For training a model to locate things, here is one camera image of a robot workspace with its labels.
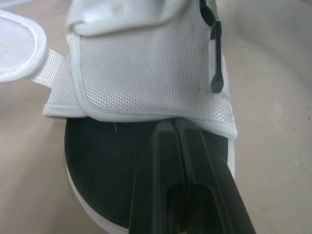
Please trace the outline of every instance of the beige floor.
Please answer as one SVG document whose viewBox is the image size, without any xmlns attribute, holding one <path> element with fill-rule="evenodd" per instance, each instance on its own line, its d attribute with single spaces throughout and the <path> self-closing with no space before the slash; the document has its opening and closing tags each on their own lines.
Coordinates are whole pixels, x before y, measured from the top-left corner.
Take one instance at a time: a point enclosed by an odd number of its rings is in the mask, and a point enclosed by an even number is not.
<svg viewBox="0 0 312 234">
<path fill-rule="evenodd" d="M 217 3 L 239 130 L 238 188 L 257 233 L 311 234 L 311 6 L 305 0 Z M 67 7 L 65 0 L 41 0 L 9 10 L 37 21 L 49 48 L 66 55 Z M 29 82 L 0 86 L 0 234 L 104 233 L 70 188 L 65 124 L 41 114 L 48 95 Z"/>
</svg>

